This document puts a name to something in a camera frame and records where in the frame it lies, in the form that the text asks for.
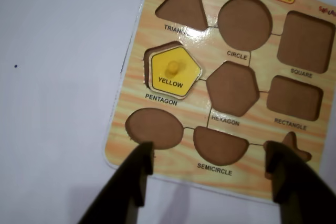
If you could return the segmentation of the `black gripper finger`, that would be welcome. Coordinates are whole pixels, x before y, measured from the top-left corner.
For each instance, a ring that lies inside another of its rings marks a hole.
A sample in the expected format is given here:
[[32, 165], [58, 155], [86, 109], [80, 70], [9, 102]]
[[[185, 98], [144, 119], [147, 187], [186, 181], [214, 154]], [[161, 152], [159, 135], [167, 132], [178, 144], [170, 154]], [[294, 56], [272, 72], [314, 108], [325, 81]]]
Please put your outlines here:
[[145, 204], [146, 182], [153, 174], [152, 142], [139, 144], [119, 166], [79, 223], [137, 223]]
[[281, 223], [335, 223], [335, 193], [292, 149], [269, 141], [265, 168]]

